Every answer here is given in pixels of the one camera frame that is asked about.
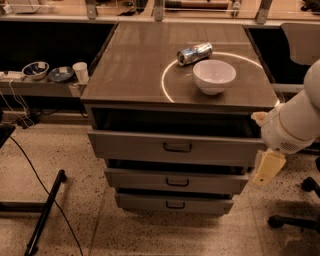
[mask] silver can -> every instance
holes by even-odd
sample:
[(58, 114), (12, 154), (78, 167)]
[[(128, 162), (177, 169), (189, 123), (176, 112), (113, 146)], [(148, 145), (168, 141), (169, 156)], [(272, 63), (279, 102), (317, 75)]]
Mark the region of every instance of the silver can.
[(179, 51), (177, 53), (177, 59), (180, 66), (185, 66), (203, 58), (209, 57), (211, 54), (212, 45), (210, 43), (203, 43)]

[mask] drawer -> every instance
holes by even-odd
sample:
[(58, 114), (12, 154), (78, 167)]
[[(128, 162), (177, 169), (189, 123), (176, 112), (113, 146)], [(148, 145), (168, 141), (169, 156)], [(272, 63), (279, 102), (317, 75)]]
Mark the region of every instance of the drawer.
[(215, 137), (258, 138), (260, 127), (249, 113), (199, 113), (195, 109), (91, 108), (95, 129)]
[(149, 211), (189, 212), (223, 215), (233, 206), (232, 200), (116, 193), (118, 207)]
[(95, 155), (104, 159), (254, 166), (260, 138), (232, 138), (93, 130)]
[(248, 175), (178, 172), (174, 170), (133, 170), (106, 168), (109, 186), (117, 189), (146, 189), (213, 194), (240, 194)]

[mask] white cup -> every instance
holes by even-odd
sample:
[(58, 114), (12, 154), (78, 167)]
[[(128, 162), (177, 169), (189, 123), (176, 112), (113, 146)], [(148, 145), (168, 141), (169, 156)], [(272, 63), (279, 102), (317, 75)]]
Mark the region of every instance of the white cup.
[(89, 81), (87, 63), (77, 62), (72, 66), (72, 68), (80, 83), (87, 83)]

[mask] power strip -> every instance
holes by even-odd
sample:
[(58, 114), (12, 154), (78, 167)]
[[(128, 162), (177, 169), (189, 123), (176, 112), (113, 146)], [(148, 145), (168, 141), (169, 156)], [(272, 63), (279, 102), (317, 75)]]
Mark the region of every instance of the power strip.
[(19, 71), (8, 71), (8, 73), (2, 76), (2, 79), (11, 80), (11, 79), (19, 79), (23, 80), (25, 75)]

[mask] speckled floor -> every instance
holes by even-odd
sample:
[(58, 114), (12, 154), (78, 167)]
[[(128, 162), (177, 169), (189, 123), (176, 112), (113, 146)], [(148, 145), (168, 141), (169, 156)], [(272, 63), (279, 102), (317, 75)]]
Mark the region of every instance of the speckled floor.
[[(292, 155), (268, 186), (248, 183), (235, 205), (222, 217), (202, 214), (124, 211), (108, 187), (104, 161), (94, 156), (89, 126), (38, 124), (12, 137), (25, 150), (47, 188), (60, 169), (57, 202), (80, 242), (83, 255), (251, 255), (318, 256), (320, 235), (284, 226), (272, 229), (270, 215), (314, 219), (320, 199), (300, 183), (311, 175), (320, 182), (311, 155)], [(19, 148), (8, 140), (0, 150), (0, 200), (42, 202), (47, 195)], [(23, 255), (38, 214), (1, 213), (0, 255)], [(37, 255), (81, 255), (69, 228), (54, 205), (38, 242)]]

